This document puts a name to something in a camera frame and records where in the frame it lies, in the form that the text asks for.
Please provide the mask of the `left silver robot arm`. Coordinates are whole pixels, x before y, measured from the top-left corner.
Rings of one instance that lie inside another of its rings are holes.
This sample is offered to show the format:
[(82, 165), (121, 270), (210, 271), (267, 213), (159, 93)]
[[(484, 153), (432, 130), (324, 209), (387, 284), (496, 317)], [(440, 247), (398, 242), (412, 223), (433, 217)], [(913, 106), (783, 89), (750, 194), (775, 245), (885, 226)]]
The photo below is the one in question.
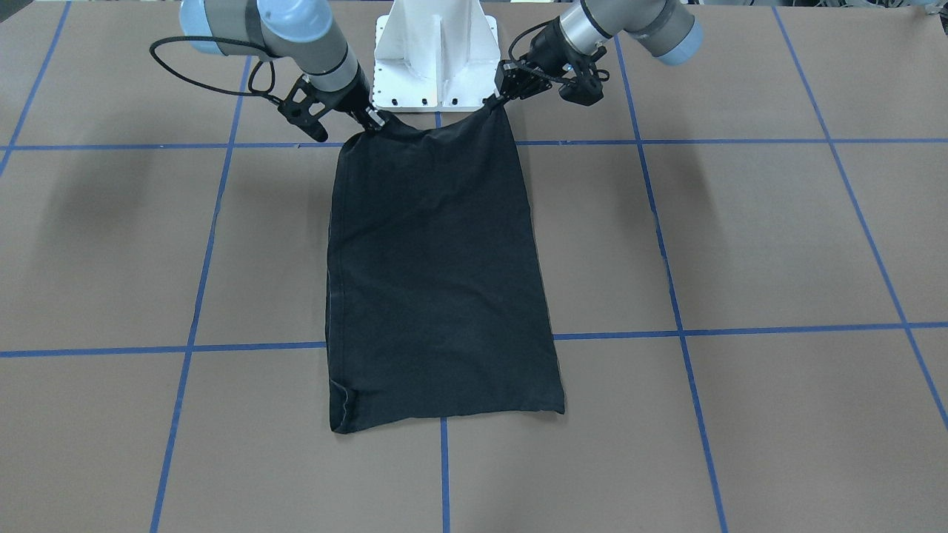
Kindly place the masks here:
[(575, 1), (512, 40), (498, 62), (488, 104), (525, 100), (552, 87), (562, 100), (596, 104), (612, 77), (597, 61), (606, 54), (606, 41), (619, 33), (666, 65), (689, 61), (704, 40), (700, 22), (680, 1)]

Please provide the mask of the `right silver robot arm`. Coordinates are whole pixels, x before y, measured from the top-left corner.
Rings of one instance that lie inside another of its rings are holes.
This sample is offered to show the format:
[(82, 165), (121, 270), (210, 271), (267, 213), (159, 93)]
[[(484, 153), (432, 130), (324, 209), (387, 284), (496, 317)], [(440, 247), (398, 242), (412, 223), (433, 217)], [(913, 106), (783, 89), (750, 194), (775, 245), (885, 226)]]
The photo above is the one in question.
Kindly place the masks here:
[(261, 63), (291, 58), (301, 70), (286, 98), (264, 89), (289, 124), (315, 141), (328, 134), (321, 117), (345, 113), (366, 130), (379, 130), (385, 119), (370, 102), (370, 87), (358, 57), (346, 40), (327, 1), (183, 1), (183, 34), (200, 52), (255, 56)]

